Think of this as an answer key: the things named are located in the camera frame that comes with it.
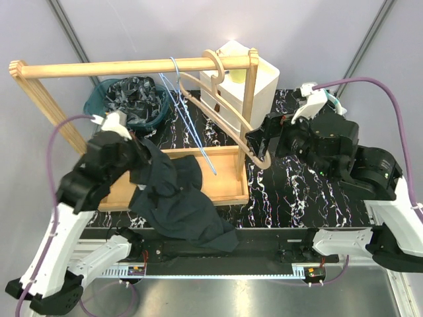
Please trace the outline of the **wooden clothes hanger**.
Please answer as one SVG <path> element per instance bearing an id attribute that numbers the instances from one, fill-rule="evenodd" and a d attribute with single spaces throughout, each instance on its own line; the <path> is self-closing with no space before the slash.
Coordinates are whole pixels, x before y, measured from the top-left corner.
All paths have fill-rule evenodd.
<path id="1" fill-rule="evenodd" d="M 251 161 L 261 169 L 267 169 L 271 165 L 271 156 L 269 152 L 266 152 L 263 158 L 258 158 L 249 149 L 246 140 L 246 133 L 252 131 L 252 126 L 249 123 L 252 103 L 254 100 L 254 88 L 256 82 L 256 76 L 258 71 L 258 51 L 256 49 L 250 49 L 247 55 L 233 56 L 233 57 L 219 57 L 213 50 L 204 50 L 202 57 L 200 58 L 199 70 L 206 70 L 209 63 L 213 66 L 211 70 L 216 70 L 217 75 L 211 76 L 211 87 L 207 87 L 206 84 L 202 83 L 201 80 L 194 76 L 181 71 L 180 78 L 186 79 L 196 83 L 199 87 L 203 88 L 216 103 L 227 109 L 230 113 L 235 115 L 241 124 L 241 134 L 236 135 L 235 132 L 231 131 L 230 127 L 221 119 L 220 116 L 213 110 L 210 110 L 203 102 L 194 98 L 181 84 L 182 94 L 189 99 L 194 105 L 199 107 L 203 113 L 212 119 L 212 121 L 221 128 L 232 140 L 239 146 L 239 165 L 242 165 L 245 161 L 245 157 L 248 156 Z M 217 86 L 221 84 L 225 79 L 225 70 L 232 69 L 246 69 L 247 79 L 245 82 L 245 93 L 243 100 L 243 112 L 239 113 L 226 99 L 218 95 Z"/>

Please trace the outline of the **dark navy shorts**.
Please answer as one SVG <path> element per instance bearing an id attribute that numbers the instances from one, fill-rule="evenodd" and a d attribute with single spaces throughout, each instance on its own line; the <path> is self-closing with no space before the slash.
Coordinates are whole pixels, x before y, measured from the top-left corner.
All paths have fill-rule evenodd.
<path id="1" fill-rule="evenodd" d="M 149 164 L 131 171 L 137 185 L 129 208 L 158 233 L 194 246 L 232 252 L 239 244 L 233 225 L 222 219 L 202 189 L 202 171 L 195 156 L 171 159 L 143 139 Z"/>

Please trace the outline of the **patterned dark shorts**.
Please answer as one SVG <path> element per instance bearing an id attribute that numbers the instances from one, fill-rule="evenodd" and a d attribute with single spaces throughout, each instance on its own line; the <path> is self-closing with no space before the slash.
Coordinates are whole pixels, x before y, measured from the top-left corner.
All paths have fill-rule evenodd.
<path id="1" fill-rule="evenodd" d="M 133 129 L 157 125 L 166 109 L 151 77 L 126 77 L 106 89 L 103 98 L 107 113 L 117 110 L 127 115 L 126 125 Z"/>

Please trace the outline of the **blue wire hanger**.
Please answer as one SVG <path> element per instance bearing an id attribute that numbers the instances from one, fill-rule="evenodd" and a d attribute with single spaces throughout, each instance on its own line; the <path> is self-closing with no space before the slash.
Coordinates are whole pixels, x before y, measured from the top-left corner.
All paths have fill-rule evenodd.
<path id="1" fill-rule="evenodd" d="M 188 133 L 193 139 L 196 147 L 200 150 L 201 155 L 206 160 L 206 163 L 208 164 L 213 175 L 216 176 L 217 170 L 215 169 L 215 166 L 213 165 L 209 156 L 206 154 L 206 151 L 204 150 L 204 146 L 202 145 L 202 142 L 200 141 L 200 137 L 198 135 L 198 132 L 196 131 L 194 122 L 192 121 L 190 112 L 188 111 L 188 107 L 182 98 L 182 91 L 181 91 L 181 84 L 180 84 L 180 71 L 179 71 L 178 65 L 176 63 L 175 58 L 170 57 L 170 60 L 172 61 L 174 65 L 174 71 L 176 72 L 176 86 L 173 85 L 173 83 L 166 77 L 164 73 L 159 73 L 159 77 L 165 87 L 165 90 L 169 93 L 173 106 L 178 112 L 179 117 L 182 119 L 182 122 L 184 123 L 185 128 L 187 129 Z"/>

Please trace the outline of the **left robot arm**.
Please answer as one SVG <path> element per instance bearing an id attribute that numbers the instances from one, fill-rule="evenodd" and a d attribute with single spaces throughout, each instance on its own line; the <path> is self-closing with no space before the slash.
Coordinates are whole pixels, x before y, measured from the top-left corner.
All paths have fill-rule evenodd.
<path id="1" fill-rule="evenodd" d="M 27 272 L 7 283 L 6 292 L 22 304 L 28 301 L 36 316 L 63 316 L 79 302 L 83 291 L 115 263 L 136 262 L 143 253 L 143 238 L 122 227 L 103 245 L 81 260 L 71 257 L 87 223 L 111 186 L 127 171 L 151 162 L 146 146 L 116 132 L 97 133 L 86 153 L 58 188 L 48 229 Z"/>

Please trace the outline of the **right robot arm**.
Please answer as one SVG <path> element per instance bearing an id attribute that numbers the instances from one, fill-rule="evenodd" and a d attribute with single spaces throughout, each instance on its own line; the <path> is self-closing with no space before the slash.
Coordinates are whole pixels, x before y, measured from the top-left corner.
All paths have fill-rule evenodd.
<path id="1" fill-rule="evenodd" d="M 275 156 L 295 155 L 303 164 L 339 183 L 349 198 L 365 203 L 380 225 L 361 230 L 311 228 L 300 245 L 308 262 L 344 254 L 371 258 L 403 273 L 422 272 L 422 221 L 408 196 L 407 182 L 394 156 L 359 145 L 359 125 L 334 112 L 313 119 L 270 113 L 246 133 L 253 158 L 266 160 L 268 144 L 278 139 Z"/>

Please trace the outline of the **yellow cup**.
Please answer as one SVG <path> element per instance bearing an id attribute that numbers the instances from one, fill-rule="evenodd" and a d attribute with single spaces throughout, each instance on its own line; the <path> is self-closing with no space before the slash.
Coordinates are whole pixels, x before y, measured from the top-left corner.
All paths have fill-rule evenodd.
<path id="1" fill-rule="evenodd" d="M 246 69 L 232 69 L 229 71 L 229 75 L 234 83 L 243 83 L 246 79 L 246 72 Z"/>

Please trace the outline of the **teal cat ear headphones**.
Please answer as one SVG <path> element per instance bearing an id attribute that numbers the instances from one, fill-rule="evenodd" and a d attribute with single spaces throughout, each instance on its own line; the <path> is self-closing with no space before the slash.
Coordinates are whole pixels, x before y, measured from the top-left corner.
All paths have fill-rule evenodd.
<path id="1" fill-rule="evenodd" d="M 327 90 L 325 92 L 326 92 L 326 96 L 327 96 L 328 101 L 333 104 L 334 111 L 341 116 L 345 116 L 345 114 L 347 113 L 347 109 L 345 109 L 342 106 L 339 99 L 337 99 L 337 97 L 335 97 L 334 95 L 329 93 Z"/>

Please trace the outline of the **teal plastic basin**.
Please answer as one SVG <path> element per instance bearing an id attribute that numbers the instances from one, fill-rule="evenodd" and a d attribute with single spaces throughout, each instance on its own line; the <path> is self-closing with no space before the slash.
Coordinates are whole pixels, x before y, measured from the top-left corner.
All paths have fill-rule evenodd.
<path id="1" fill-rule="evenodd" d="M 126 115 L 126 127 L 150 132 L 166 118 L 170 96 L 151 77 L 126 77 L 100 82 L 83 106 L 86 115 L 105 115 L 117 110 Z"/>

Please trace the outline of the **black marble pattern mat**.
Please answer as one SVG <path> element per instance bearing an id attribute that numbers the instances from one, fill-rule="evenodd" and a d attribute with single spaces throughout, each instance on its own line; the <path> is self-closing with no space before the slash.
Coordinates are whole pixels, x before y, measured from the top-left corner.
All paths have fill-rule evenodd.
<path id="1" fill-rule="evenodd" d="M 188 101 L 186 104 L 204 146 L 235 145 L 195 105 Z M 287 114 L 297 107 L 292 90 L 276 90 L 271 112 Z M 160 149 L 195 147 L 173 105 L 159 127 L 145 136 Z M 301 164 L 295 156 L 272 160 L 271 167 L 266 170 L 258 169 L 246 158 L 245 167 L 249 185 L 248 203 L 216 207 L 220 217 L 239 229 L 370 225 L 362 202 L 352 201 L 338 184 L 327 182 L 319 173 Z M 97 211 L 87 226 L 150 227 L 145 219 L 130 211 Z"/>

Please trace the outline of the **wooden clothes rack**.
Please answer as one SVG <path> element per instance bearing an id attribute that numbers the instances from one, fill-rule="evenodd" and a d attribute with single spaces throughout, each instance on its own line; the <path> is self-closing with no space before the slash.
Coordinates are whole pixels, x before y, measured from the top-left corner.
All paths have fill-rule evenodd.
<path id="1" fill-rule="evenodd" d="M 200 57 L 176 59 L 179 71 L 190 74 L 200 71 Z M 211 70 L 212 63 L 206 65 Z M 60 77 L 92 77 L 94 75 L 133 75 L 143 73 L 168 73 L 174 71 L 170 59 L 141 61 L 113 61 L 100 63 L 72 63 L 57 65 L 27 65 L 24 61 L 12 61 L 9 73 L 21 89 L 37 105 L 53 125 L 66 116 L 52 98 L 41 79 Z M 245 162 L 239 165 L 239 146 L 207 147 L 206 153 L 217 159 L 218 175 L 204 171 L 203 192 L 219 205 L 244 205 L 249 201 L 249 187 Z"/>

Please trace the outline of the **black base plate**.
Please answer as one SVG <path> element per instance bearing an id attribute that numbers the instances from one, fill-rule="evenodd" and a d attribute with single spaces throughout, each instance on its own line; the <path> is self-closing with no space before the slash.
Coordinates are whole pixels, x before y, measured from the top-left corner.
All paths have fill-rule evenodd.
<path id="1" fill-rule="evenodd" d="M 320 256 L 302 246 L 307 229 L 239 229 L 232 252 L 199 248 L 167 238 L 153 229 L 137 229 L 147 257 L 114 260 L 103 277 L 151 279 L 303 279 L 305 268 L 337 264 L 337 255 Z"/>

